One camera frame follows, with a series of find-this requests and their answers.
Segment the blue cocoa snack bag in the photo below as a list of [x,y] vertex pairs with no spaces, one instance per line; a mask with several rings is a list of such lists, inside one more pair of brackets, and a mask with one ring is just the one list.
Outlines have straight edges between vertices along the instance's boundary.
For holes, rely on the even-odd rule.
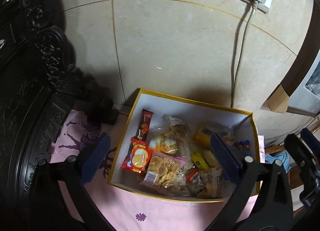
[[236,147],[244,154],[250,155],[249,140],[239,141],[235,143]]

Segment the brown paper pastry packet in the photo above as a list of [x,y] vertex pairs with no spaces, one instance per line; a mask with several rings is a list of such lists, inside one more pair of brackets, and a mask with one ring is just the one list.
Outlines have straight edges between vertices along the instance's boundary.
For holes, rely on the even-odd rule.
[[227,145],[232,146],[235,143],[234,128],[232,126],[222,129],[219,134]]

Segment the tan broad bean packet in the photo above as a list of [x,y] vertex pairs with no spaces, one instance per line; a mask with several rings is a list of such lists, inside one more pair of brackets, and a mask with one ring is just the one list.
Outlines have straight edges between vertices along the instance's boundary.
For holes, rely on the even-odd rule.
[[221,169],[216,167],[200,171],[200,180],[204,188],[196,195],[197,198],[221,198]]

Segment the yellow cheese rice cracker bar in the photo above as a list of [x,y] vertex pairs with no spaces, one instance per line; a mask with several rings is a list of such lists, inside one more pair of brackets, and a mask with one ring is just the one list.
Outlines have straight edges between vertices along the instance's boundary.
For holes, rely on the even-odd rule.
[[209,170],[210,169],[209,165],[206,163],[206,161],[204,160],[204,158],[202,157],[202,155],[199,152],[194,151],[191,154],[191,159],[193,160],[194,164],[196,165],[196,167],[199,170]]

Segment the red round biscuit packet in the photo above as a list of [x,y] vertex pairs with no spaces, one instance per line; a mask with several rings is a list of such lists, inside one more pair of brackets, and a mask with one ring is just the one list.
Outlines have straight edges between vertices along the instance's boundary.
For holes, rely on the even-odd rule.
[[131,138],[131,145],[132,149],[124,159],[121,169],[145,175],[153,151],[148,143],[135,138]]

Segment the red chocolate bar wrapper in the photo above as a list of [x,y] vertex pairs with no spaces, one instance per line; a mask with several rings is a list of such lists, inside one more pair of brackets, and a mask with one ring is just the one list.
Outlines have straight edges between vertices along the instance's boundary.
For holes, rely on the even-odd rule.
[[153,112],[148,111],[146,109],[142,110],[142,117],[140,120],[140,125],[137,130],[136,139],[143,142],[146,141],[152,116],[153,116]]

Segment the pink packet of crackers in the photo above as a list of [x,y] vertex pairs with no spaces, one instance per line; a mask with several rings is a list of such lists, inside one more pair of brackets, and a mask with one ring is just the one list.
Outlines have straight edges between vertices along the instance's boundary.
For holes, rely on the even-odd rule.
[[153,152],[141,184],[165,196],[177,196],[185,186],[186,161],[161,152]]

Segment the small bread yellow packet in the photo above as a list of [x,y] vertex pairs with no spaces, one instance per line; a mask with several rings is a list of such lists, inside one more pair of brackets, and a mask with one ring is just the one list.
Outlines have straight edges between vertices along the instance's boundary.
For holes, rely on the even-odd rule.
[[193,136],[193,141],[205,149],[210,149],[210,139],[213,134],[214,133],[206,127],[198,128]]

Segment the clear packet white balls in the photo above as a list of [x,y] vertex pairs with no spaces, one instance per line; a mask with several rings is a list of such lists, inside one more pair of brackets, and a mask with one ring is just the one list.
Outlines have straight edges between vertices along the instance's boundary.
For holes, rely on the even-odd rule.
[[188,124],[177,117],[163,115],[168,125],[168,136],[179,142],[189,143],[191,140],[191,130]]

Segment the orange rice crisp block packet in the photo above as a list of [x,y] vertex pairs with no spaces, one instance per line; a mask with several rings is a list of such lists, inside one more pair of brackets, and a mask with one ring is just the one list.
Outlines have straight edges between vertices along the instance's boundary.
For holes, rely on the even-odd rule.
[[168,133],[158,133],[151,137],[149,148],[156,152],[174,155],[178,151],[176,141]]

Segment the blue cloth on chair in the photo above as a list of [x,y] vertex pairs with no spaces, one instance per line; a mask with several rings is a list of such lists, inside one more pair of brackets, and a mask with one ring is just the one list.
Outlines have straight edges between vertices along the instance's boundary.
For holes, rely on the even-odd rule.
[[289,153],[286,150],[283,150],[282,152],[274,156],[270,154],[265,154],[265,163],[272,164],[275,160],[281,161],[286,173],[288,173],[291,170],[290,157]]

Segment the pink floral tablecloth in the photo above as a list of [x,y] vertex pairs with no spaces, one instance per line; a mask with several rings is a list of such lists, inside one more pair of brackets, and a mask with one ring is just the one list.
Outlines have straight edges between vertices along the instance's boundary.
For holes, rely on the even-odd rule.
[[[102,132],[111,137],[111,151],[93,180],[84,186],[97,208],[116,230],[205,230],[225,206],[225,201],[195,202],[192,198],[186,201],[162,198],[154,190],[141,187],[137,176],[131,176],[131,172],[125,173],[133,177],[137,187],[142,188],[142,193],[136,188],[129,191],[107,182],[126,121],[127,115],[121,113],[115,126],[101,126]],[[84,112],[71,110],[56,143],[50,145],[50,163],[62,162],[69,155],[78,155],[80,144],[84,145],[82,137],[87,135],[92,138],[93,131],[89,127]],[[66,185],[63,182],[59,185],[72,217],[82,221]]]

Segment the framed lotus painting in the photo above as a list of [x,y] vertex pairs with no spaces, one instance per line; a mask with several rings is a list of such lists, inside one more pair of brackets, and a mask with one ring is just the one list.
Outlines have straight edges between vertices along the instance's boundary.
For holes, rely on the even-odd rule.
[[313,2],[308,31],[300,51],[281,82],[289,96],[287,112],[315,117],[319,114],[319,96],[305,85],[319,65],[319,3]]

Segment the yellow cardboard box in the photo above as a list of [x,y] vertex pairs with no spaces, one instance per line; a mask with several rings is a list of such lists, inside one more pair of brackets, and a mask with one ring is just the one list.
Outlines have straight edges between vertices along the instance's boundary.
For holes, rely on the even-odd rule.
[[[235,189],[236,184],[227,180],[223,169],[215,158],[211,148],[205,149],[194,143],[193,136],[198,128],[206,127],[213,133],[219,134],[222,129],[232,126],[234,128],[235,143],[249,140],[251,153],[249,156],[253,157],[255,161],[259,161],[260,159],[258,133],[255,123],[253,122],[253,115],[250,112],[215,106],[208,103],[197,102],[194,100],[178,98],[167,94],[141,89],[138,92],[138,96],[130,111],[123,134],[119,141],[111,172],[108,177],[108,182],[111,185],[121,189],[128,189],[129,191],[134,191],[134,188],[136,188],[140,190],[138,191],[139,193],[142,193],[143,191],[142,188],[137,187],[138,185],[135,184],[133,177],[130,177],[128,173],[125,173],[131,171],[121,169],[124,159],[132,149],[131,138],[136,139],[143,109],[153,112],[149,132],[145,141],[148,144],[153,135],[158,133],[168,133],[168,125],[166,120],[163,118],[163,115],[171,115],[180,118],[188,124],[191,130],[190,142],[185,143],[175,140],[178,146],[178,151],[174,155],[169,155],[179,157],[186,161],[184,166],[185,179],[192,171],[200,171],[191,159],[191,154],[194,151],[197,151],[202,155],[210,169],[216,167],[216,169],[221,169],[222,172],[221,198],[201,199],[191,197],[185,182],[185,186],[182,191],[177,196],[172,196],[174,198],[173,200],[186,201],[187,198],[192,198],[195,202],[222,202],[228,200]],[[140,175],[135,172],[131,172],[130,175],[136,175],[137,182],[140,183],[141,187],[143,186],[141,182],[146,173],[145,175]],[[160,197],[167,199],[171,197],[165,196],[161,193],[159,193],[159,195]]]

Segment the dark carved wooden furniture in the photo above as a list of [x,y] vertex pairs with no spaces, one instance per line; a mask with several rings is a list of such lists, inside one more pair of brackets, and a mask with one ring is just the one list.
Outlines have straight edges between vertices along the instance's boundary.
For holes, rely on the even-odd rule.
[[119,112],[95,79],[77,68],[61,0],[1,0],[1,207],[29,196],[72,108],[90,125]]

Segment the cardboard frame corner protector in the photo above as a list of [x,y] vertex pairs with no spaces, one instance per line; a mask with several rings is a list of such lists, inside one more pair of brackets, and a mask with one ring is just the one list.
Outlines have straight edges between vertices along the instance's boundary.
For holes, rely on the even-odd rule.
[[281,84],[272,92],[261,106],[261,110],[286,113],[289,106],[290,96]]

